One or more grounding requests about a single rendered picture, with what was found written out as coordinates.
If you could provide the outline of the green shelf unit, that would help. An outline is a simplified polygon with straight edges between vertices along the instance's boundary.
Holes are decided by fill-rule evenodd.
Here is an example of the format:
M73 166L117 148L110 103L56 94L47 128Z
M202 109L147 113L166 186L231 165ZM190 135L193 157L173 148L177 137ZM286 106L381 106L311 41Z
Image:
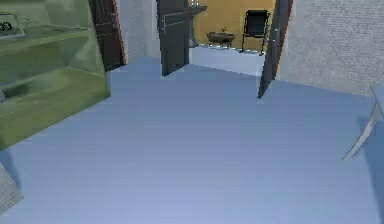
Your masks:
M88 0L0 0L0 151L110 97Z

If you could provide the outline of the dark low table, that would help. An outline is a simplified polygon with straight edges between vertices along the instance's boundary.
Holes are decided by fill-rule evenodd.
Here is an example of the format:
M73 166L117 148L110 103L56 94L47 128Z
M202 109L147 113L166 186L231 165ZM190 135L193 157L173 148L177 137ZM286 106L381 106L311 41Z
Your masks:
M219 44L221 47L226 46L227 48L232 46L235 39L235 35L231 33L209 32L206 36L210 44Z

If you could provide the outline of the pale blue table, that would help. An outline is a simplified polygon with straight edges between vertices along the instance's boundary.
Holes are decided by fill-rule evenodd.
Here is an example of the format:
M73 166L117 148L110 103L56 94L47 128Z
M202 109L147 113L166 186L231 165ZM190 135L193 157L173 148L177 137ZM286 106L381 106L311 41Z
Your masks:
M357 153L357 151L372 133L379 117L382 116L384 118L384 83L372 85L370 89L374 98L372 112L360 136L357 138L351 149L343 157L344 160L350 159L354 154Z

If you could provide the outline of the dark grey room door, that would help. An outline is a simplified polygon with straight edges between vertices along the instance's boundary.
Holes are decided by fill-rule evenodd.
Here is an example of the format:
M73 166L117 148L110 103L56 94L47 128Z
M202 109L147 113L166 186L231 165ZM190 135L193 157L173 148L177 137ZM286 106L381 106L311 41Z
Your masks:
M156 0L162 75L189 63L188 0Z

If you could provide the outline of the dark brown room door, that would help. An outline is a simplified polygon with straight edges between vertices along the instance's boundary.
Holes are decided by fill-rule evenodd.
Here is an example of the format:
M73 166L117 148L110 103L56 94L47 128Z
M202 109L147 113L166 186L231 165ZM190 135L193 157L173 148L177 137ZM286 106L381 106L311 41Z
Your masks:
M88 0L105 71L126 64L116 0Z

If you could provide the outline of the dark grey open door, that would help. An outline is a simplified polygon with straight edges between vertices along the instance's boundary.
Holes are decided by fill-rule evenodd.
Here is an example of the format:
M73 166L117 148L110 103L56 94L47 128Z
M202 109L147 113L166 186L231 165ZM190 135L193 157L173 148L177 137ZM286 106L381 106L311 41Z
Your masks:
M257 95L259 99L263 97L269 84L276 78L292 5L293 0L276 0L268 40L268 49L265 54Z

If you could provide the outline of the black chair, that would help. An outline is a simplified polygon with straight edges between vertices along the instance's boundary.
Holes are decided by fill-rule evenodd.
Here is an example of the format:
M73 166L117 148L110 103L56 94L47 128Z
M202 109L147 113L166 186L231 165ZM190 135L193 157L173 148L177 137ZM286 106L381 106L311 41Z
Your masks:
M262 39L260 56L263 55L269 17L270 13L267 10L248 10L246 12L240 50L241 53L245 51L245 38L252 37Z

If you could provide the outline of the grey box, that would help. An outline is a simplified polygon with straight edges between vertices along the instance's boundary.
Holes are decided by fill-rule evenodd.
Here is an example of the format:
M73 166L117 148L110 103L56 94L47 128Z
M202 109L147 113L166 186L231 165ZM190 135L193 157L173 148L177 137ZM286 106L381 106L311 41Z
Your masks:
M13 178L0 163L0 215L24 199Z

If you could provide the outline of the grey framed picture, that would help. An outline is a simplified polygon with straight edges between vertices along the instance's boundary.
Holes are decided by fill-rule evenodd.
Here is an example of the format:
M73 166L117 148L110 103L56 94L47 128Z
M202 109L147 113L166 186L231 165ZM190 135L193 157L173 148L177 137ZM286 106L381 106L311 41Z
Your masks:
M0 40L23 37L24 29L16 14L0 13Z

